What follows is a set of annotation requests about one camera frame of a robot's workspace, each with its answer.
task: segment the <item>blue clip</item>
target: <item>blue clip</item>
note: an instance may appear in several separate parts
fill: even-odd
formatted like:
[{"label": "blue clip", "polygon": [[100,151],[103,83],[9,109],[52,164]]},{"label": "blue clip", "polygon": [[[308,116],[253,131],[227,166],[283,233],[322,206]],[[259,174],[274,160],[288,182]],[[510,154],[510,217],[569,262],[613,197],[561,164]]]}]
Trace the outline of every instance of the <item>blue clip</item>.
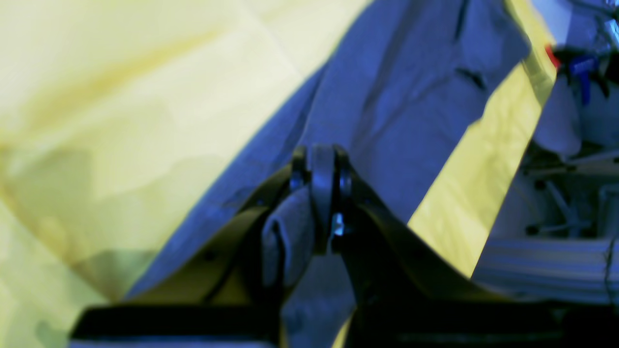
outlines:
[{"label": "blue clip", "polygon": [[569,74],[577,76],[581,83],[582,104],[591,101],[591,74],[598,73],[600,61],[596,56],[584,55],[574,58],[569,64]]}]

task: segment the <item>red part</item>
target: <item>red part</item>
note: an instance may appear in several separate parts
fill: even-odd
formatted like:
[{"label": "red part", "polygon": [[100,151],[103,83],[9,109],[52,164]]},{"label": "red part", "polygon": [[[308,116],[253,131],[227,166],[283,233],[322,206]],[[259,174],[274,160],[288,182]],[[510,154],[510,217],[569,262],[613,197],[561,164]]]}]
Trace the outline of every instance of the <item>red part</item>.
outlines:
[{"label": "red part", "polygon": [[555,54],[552,51],[552,46],[546,45],[546,54],[548,55],[548,58],[550,58],[550,61],[555,66],[555,68],[559,69],[559,67],[561,66],[561,61],[557,57],[555,57]]}]

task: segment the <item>cable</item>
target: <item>cable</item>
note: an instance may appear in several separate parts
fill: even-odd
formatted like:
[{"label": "cable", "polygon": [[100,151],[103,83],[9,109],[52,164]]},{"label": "cable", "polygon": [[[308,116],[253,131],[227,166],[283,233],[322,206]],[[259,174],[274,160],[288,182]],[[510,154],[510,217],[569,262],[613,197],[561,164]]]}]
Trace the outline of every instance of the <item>cable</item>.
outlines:
[{"label": "cable", "polygon": [[606,288],[606,293],[608,294],[608,301],[610,306],[615,309],[615,294],[610,286],[610,268],[613,264],[613,254],[615,251],[615,241],[617,240],[617,233],[614,234],[613,238],[610,240],[608,244],[608,249],[604,254],[604,258],[606,260],[606,266],[604,267],[604,287]]}]

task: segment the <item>yellow cloth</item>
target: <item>yellow cloth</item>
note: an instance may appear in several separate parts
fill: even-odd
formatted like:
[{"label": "yellow cloth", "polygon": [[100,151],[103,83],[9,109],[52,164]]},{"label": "yellow cloth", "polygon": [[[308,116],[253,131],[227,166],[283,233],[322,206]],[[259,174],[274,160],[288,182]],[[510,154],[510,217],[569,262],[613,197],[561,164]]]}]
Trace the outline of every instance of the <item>yellow cloth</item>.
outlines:
[{"label": "yellow cloth", "polygon": [[409,227],[470,277],[511,180],[529,144],[556,68],[545,46],[554,38],[529,1],[506,0],[532,52],[494,91],[482,118],[469,126]]},{"label": "yellow cloth", "polygon": [[[0,1],[0,348],[64,347],[119,299],[367,2]],[[465,274],[540,113],[527,83],[518,67],[411,221]]]}]

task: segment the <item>white surface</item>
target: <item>white surface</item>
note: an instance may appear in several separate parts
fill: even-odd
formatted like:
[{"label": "white surface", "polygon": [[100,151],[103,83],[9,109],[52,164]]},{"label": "white surface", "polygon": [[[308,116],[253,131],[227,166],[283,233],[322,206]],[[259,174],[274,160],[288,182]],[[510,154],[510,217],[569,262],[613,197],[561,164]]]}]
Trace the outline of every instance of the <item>white surface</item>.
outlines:
[{"label": "white surface", "polygon": [[568,0],[531,0],[542,15],[557,44],[565,44],[568,38],[569,23],[572,18],[572,5]]}]

